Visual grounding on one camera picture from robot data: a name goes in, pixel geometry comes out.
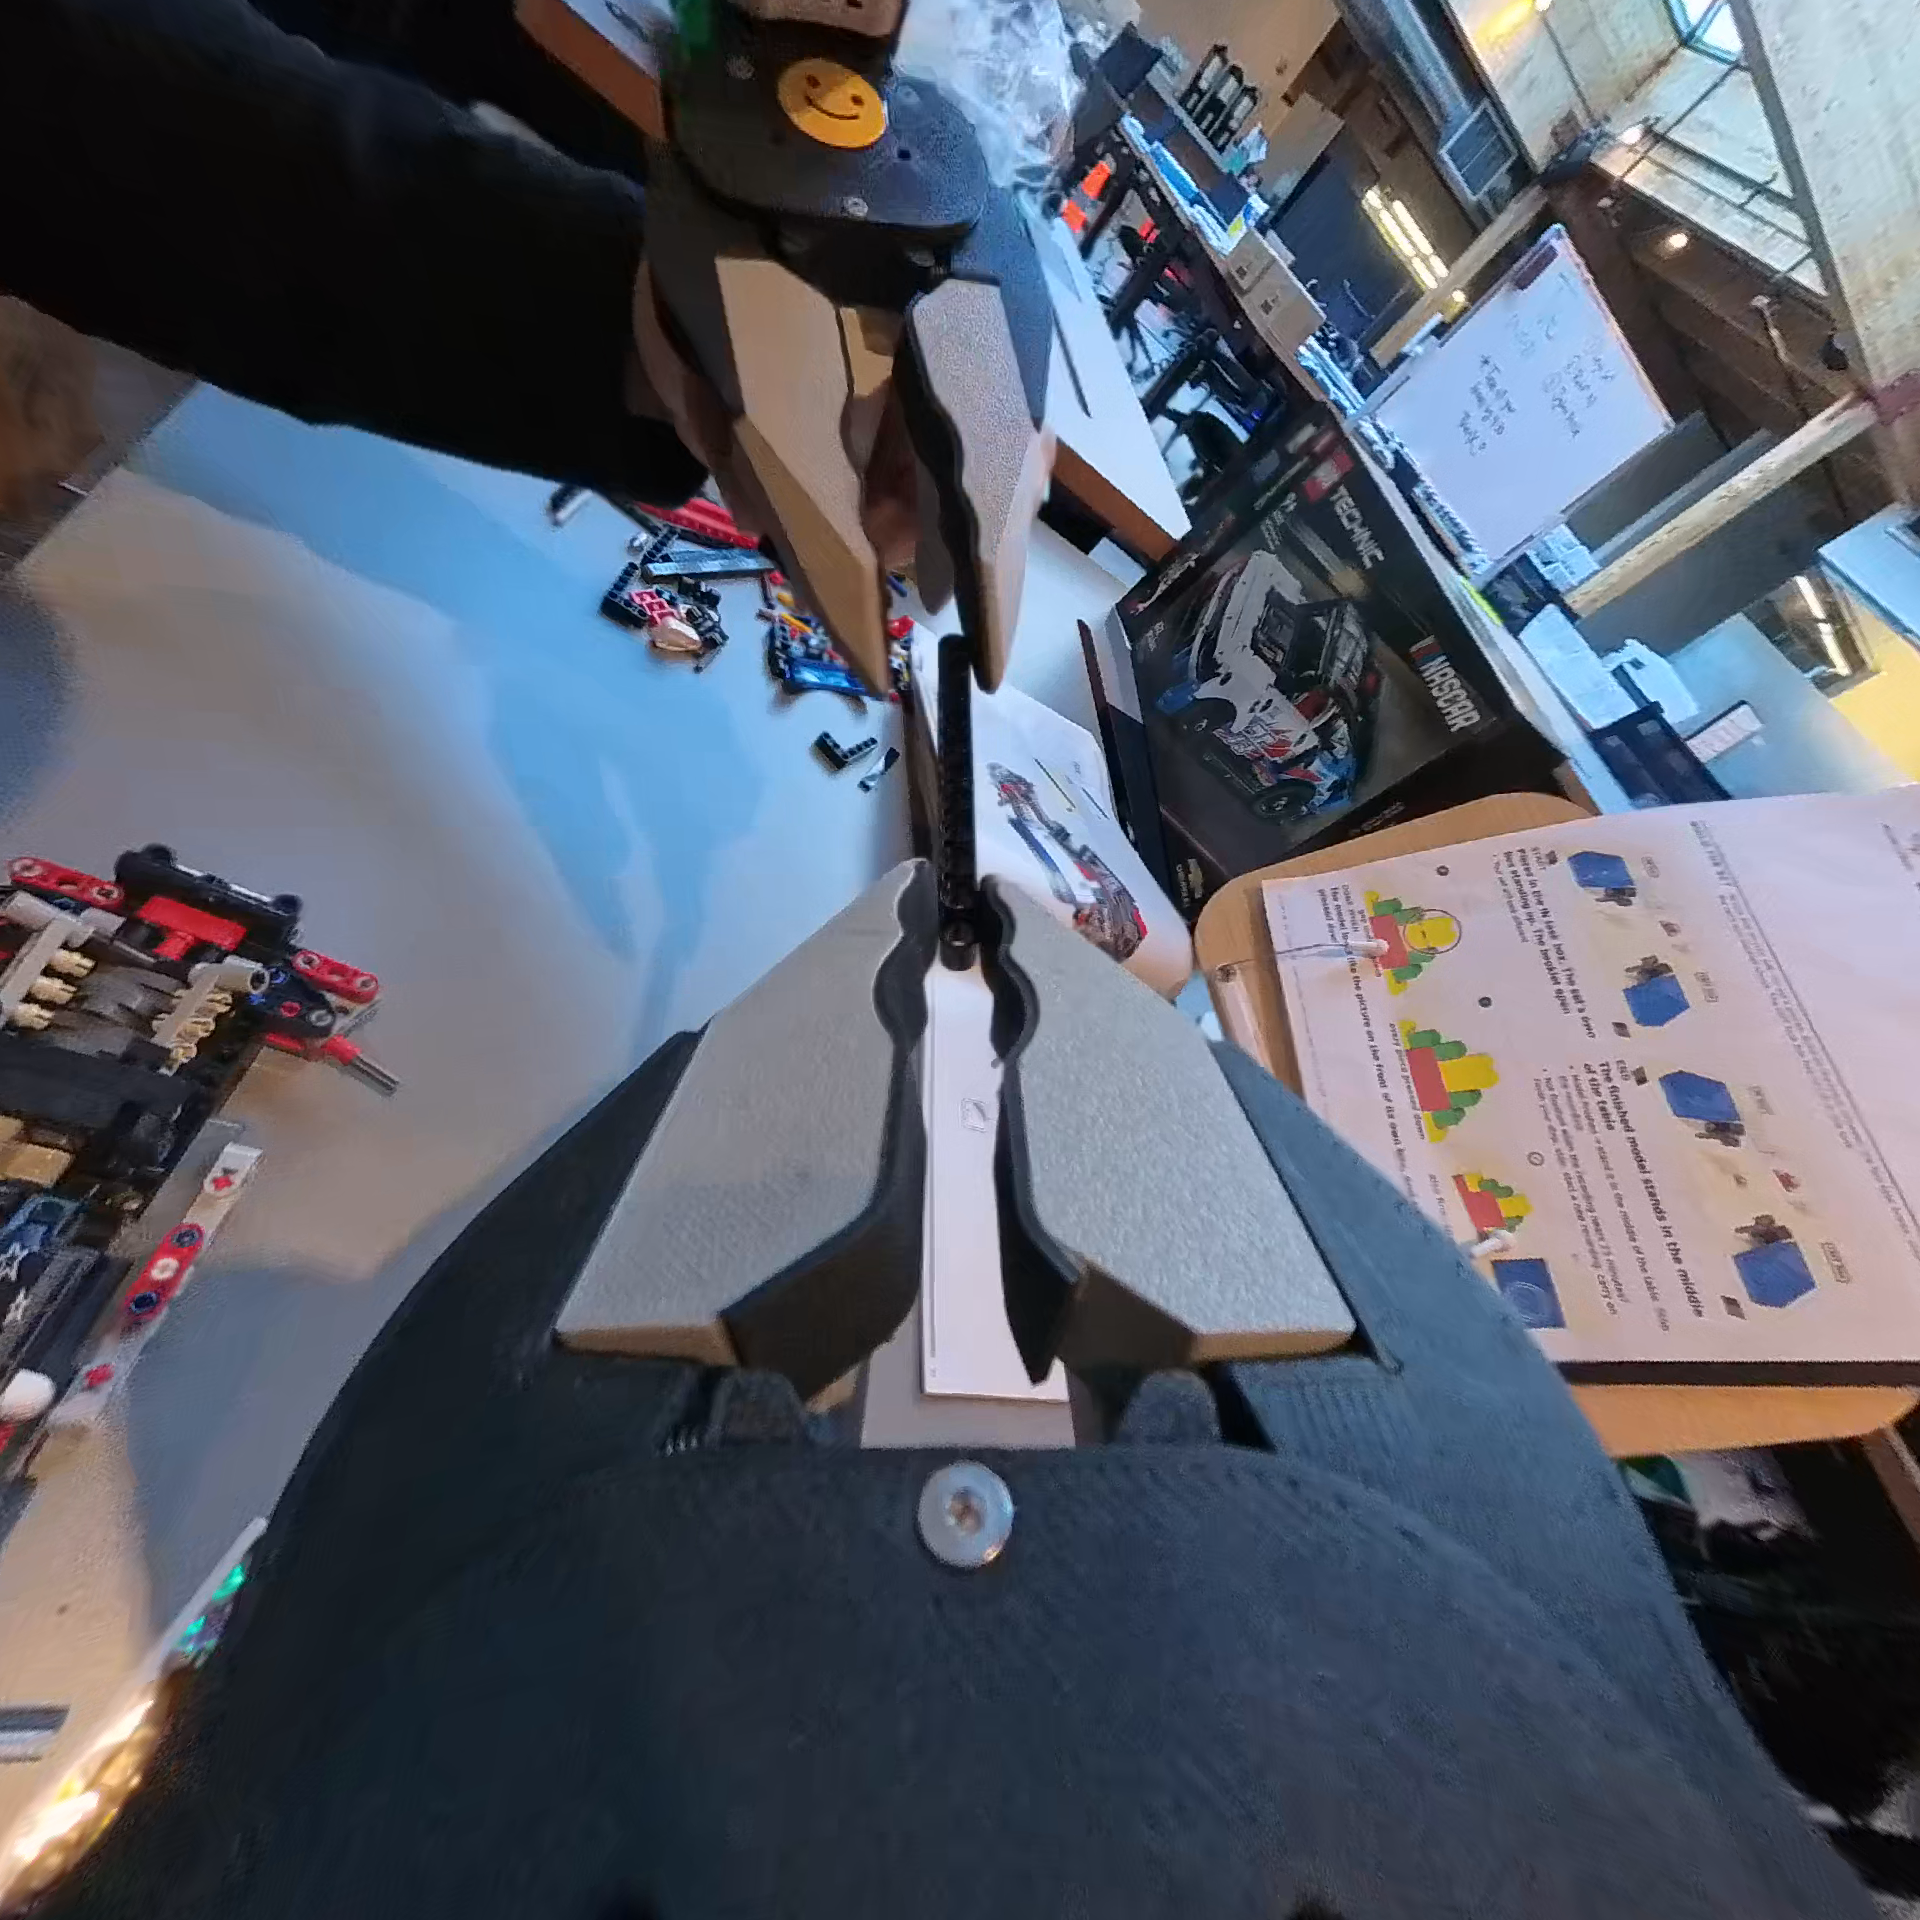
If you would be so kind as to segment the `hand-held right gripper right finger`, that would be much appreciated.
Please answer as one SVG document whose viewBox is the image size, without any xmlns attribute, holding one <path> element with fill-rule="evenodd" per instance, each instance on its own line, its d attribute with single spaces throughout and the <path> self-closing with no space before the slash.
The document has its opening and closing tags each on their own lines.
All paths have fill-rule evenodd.
<svg viewBox="0 0 1920 1920">
<path fill-rule="evenodd" d="M 1308 1358 L 1358 1332 L 1207 1037 L 1020 888 L 980 885 L 994 1195 L 1026 1372 Z"/>
</svg>

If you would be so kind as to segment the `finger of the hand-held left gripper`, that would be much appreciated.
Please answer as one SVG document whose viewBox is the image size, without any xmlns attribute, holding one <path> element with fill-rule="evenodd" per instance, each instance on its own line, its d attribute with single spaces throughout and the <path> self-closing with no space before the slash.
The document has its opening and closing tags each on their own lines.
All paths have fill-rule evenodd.
<svg viewBox="0 0 1920 1920">
<path fill-rule="evenodd" d="M 898 402 L 916 467 L 922 608 L 954 614 L 974 683 L 998 692 L 1052 480 L 1052 438 L 1033 419 L 999 286 L 949 280 L 913 303 Z"/>
<path fill-rule="evenodd" d="M 732 354 L 732 448 L 787 576 L 870 692 L 890 685 L 885 453 L 900 317 L 841 303 L 763 256 L 722 256 L 715 291 Z"/>
</svg>

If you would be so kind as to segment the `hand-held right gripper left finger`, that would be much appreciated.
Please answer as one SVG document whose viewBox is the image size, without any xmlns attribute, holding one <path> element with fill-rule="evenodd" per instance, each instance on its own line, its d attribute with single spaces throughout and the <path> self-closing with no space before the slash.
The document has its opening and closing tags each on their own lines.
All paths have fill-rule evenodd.
<svg viewBox="0 0 1920 1920">
<path fill-rule="evenodd" d="M 556 1322 L 816 1400 L 922 1289 L 934 868 L 878 876 L 697 1034 Z"/>
</svg>

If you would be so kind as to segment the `long black toy beam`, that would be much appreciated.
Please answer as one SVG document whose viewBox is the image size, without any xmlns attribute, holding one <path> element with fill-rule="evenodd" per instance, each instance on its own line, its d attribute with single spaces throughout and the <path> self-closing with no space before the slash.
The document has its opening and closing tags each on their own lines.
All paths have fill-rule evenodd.
<svg viewBox="0 0 1920 1920">
<path fill-rule="evenodd" d="M 978 853 L 974 804 L 974 644 L 961 633 L 941 639 L 936 717 L 939 842 L 934 855 L 941 904 L 941 964 L 969 973 L 978 957 Z"/>
</svg>

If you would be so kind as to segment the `person's left forearm black sleeve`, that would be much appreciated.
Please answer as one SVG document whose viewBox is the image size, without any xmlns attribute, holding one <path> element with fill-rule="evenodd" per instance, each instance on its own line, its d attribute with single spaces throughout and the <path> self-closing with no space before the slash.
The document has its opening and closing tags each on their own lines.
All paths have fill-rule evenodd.
<svg viewBox="0 0 1920 1920">
<path fill-rule="evenodd" d="M 12 3 L 5 296 L 308 425 L 676 508 L 641 132 L 513 4 Z"/>
</svg>

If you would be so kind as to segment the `white desk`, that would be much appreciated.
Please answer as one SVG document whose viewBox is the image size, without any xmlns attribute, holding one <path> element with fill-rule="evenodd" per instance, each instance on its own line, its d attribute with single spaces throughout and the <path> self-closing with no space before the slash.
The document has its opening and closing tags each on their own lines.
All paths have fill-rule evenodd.
<svg viewBox="0 0 1920 1920">
<path fill-rule="evenodd" d="M 5 1843 L 151 1706 L 160 1628 L 253 1519 L 260 1574 L 295 1561 L 268 1704 L 341 1764 L 160 1782 L 188 1828 L 133 1915 L 701 1915 L 785 1908 L 752 1841 L 818 1835 L 874 1915 L 1174 1915 L 1177 1835 L 1124 1726 L 1126 1668 L 1034 1647 L 1093 1733 L 907 1769 L 776 1726 L 744 1815 L 701 1745 L 752 1763 L 743 1658 L 787 1654 L 748 1521 L 884 1521 L 854 1574 L 907 1600 L 913 1654 L 987 1654 L 914 1537 L 914 1493 L 791 1495 L 748 1449 L 663 1452 L 685 1371 L 556 1351 L 476 1408 L 467 1358 L 509 1294 L 594 1236 L 633 1149 L 633 1067 L 816 934 L 907 851 L 906 799 L 808 759 L 746 649 L 709 676 L 653 659 L 594 604 L 626 528 L 547 524 L 549 484 L 202 387 L 5 575 L 5 853 L 100 871 L 169 843 L 300 895 L 326 953 L 380 975 L 374 1057 L 397 1099 L 325 1066 L 253 1070 L 234 1109 L 262 1170 L 208 1268 L 100 1425 L 55 1436 L 5 1547 L 5 1708 L 67 1711 L 5 1764 Z"/>
</svg>

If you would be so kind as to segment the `wooden-edged background table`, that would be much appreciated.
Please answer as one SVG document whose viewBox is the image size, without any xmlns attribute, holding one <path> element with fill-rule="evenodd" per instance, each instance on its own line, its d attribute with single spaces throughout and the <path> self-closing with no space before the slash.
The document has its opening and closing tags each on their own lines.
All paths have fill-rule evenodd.
<svg viewBox="0 0 1920 1920">
<path fill-rule="evenodd" d="M 1073 234 L 1057 217 L 1033 231 L 1053 307 L 1044 523 L 1085 554 L 1110 542 L 1139 564 L 1159 564 L 1189 538 L 1189 508 Z"/>
</svg>

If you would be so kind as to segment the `pile of toy bricks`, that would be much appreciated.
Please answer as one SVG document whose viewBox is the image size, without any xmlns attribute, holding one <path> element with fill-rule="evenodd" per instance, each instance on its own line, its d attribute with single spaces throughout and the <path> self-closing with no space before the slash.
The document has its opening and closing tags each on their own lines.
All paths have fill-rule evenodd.
<svg viewBox="0 0 1920 1920">
<path fill-rule="evenodd" d="M 770 549 L 754 542 L 712 496 L 655 508 L 607 496 L 629 524 L 622 564 L 598 597 L 600 624 L 660 659 L 704 674 L 732 644 L 756 648 L 783 704 L 820 692 L 865 712 L 907 694 L 914 621 L 888 614 L 884 670 L 872 688 L 826 624 L 803 604 Z"/>
</svg>

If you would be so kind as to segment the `wooden clipboard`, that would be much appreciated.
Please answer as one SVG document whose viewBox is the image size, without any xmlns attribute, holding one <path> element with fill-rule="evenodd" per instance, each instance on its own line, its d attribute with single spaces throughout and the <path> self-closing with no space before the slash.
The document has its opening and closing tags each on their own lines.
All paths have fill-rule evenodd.
<svg viewBox="0 0 1920 1920">
<path fill-rule="evenodd" d="M 1196 927 L 1196 967 L 1209 988 L 1224 1034 L 1275 1079 L 1300 1090 L 1300 1057 L 1287 1028 L 1280 967 L 1266 934 L 1263 885 L 1286 876 L 1331 876 L 1394 855 L 1445 855 L 1510 833 L 1586 826 L 1592 804 L 1564 796 L 1502 793 L 1458 804 L 1419 820 L 1364 829 L 1348 843 L 1294 855 L 1230 879 Z M 1899 1427 L 1913 1414 L 1915 1387 L 1817 1384 L 1806 1368 L 1785 1384 L 1687 1384 L 1666 1371 L 1625 1384 L 1571 1381 L 1574 1398 L 1610 1458 L 1718 1452 L 1789 1443 L 1845 1443 Z"/>
</svg>

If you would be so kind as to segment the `toy car instruction booklet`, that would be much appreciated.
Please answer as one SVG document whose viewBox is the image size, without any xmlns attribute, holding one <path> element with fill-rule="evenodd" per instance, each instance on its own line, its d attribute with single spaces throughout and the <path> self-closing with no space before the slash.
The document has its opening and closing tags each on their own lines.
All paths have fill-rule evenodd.
<svg viewBox="0 0 1920 1920">
<path fill-rule="evenodd" d="M 1073 719 L 1006 688 L 974 700 L 980 871 L 1179 1000 L 1192 942 L 1117 817 L 1106 759 Z M 978 972 L 926 975 L 922 1110 L 929 1137 L 920 1366 L 936 1406 L 1064 1406 L 1065 1375 L 1033 1381 L 999 1299 L 993 1186 L 999 1057 Z"/>
</svg>

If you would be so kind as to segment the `black toy car box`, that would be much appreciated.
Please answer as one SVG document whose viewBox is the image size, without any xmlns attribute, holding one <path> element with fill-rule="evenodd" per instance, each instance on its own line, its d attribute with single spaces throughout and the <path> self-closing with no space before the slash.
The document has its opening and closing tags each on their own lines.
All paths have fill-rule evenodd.
<svg viewBox="0 0 1920 1920">
<path fill-rule="evenodd" d="M 1103 621 L 1126 796 L 1189 923 L 1230 882 L 1459 804 L 1564 799 L 1400 498 L 1326 405 L 1266 425 Z"/>
</svg>

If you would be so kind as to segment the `printed brick instruction sheet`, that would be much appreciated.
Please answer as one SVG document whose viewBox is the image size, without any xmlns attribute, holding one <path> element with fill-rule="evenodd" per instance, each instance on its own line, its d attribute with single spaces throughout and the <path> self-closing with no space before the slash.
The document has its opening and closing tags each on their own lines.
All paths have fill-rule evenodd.
<svg viewBox="0 0 1920 1920">
<path fill-rule="evenodd" d="M 1320 1119 L 1569 1380 L 1915 1387 L 1919 793 L 1261 885 Z"/>
</svg>

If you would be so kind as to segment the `whiteboard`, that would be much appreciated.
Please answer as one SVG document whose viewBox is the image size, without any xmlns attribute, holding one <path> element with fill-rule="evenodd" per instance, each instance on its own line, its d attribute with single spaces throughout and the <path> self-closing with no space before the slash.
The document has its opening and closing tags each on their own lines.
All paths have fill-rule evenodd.
<svg viewBox="0 0 1920 1920">
<path fill-rule="evenodd" d="M 1398 368 L 1365 415 L 1479 571 L 1534 546 L 1673 425 L 1564 224 Z"/>
</svg>

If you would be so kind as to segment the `partly built toy model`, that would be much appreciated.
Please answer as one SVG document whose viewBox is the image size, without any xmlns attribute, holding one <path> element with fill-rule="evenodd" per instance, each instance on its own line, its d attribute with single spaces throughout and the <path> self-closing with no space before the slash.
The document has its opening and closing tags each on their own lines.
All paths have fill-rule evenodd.
<svg viewBox="0 0 1920 1920">
<path fill-rule="evenodd" d="M 108 876 L 5 863 L 5 1195 L 150 1202 L 268 1057 L 393 1096 L 365 1046 L 384 986 L 314 948 L 295 894 L 262 894 L 150 843 Z"/>
</svg>

